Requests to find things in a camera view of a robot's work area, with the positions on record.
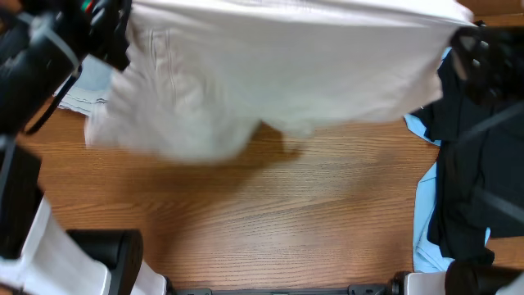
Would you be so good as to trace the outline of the beige khaki shorts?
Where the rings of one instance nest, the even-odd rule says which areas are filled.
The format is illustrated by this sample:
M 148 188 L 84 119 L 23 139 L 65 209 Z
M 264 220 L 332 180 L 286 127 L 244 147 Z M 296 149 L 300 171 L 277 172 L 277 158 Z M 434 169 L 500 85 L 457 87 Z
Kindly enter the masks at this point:
M 220 161 L 262 123 L 301 136 L 397 120 L 439 98 L 442 54 L 471 24 L 455 0 L 136 1 L 129 66 L 85 141 Z

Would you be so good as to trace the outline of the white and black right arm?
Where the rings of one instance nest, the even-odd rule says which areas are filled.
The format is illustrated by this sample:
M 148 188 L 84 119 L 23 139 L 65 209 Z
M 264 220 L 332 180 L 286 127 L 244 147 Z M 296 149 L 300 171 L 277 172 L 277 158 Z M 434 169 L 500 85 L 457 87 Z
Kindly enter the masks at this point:
M 409 113 L 408 129 L 436 145 L 419 181 L 411 275 L 392 294 L 520 294 L 523 273 L 494 266 L 492 238 L 523 234 L 523 29 L 459 29 L 438 76 L 442 96 Z

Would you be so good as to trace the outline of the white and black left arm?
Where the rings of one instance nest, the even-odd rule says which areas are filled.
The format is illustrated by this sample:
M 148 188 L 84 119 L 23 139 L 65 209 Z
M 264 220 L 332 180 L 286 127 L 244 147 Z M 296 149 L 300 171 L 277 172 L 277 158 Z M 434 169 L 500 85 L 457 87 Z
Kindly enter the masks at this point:
M 41 160 L 18 142 L 38 132 L 86 57 L 129 65 L 131 0 L 1 4 L 1 286 L 14 294 L 170 295 L 142 258 L 136 229 L 63 229 L 38 185 Z

